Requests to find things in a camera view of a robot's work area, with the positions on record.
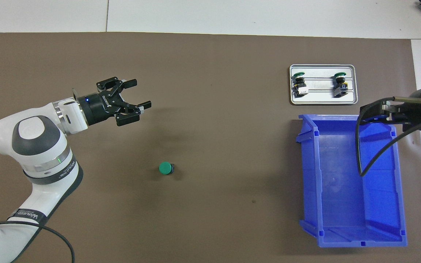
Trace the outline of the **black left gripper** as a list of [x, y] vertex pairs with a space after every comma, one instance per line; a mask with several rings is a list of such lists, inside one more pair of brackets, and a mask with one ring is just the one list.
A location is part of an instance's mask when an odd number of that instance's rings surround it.
[[117, 77], [111, 77], [97, 83], [98, 93], [78, 97], [77, 101], [83, 111], [87, 125], [92, 126], [114, 115], [117, 126], [138, 122], [145, 110], [152, 107], [150, 100], [138, 105], [126, 103], [124, 107], [120, 108], [119, 112], [118, 107], [113, 105], [111, 100], [111, 96], [118, 95], [124, 89], [132, 88], [136, 85], [137, 79], [120, 80]]

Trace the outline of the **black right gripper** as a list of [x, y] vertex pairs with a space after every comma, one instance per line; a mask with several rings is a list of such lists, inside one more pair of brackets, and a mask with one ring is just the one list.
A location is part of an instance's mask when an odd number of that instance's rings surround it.
[[408, 97], [386, 97], [376, 100], [367, 105], [361, 106], [360, 118], [362, 124], [384, 123], [394, 124], [395, 120], [390, 115], [388, 103], [401, 101], [399, 112], [396, 114], [396, 122], [402, 124], [402, 130], [406, 131], [421, 123], [421, 89], [415, 91]]

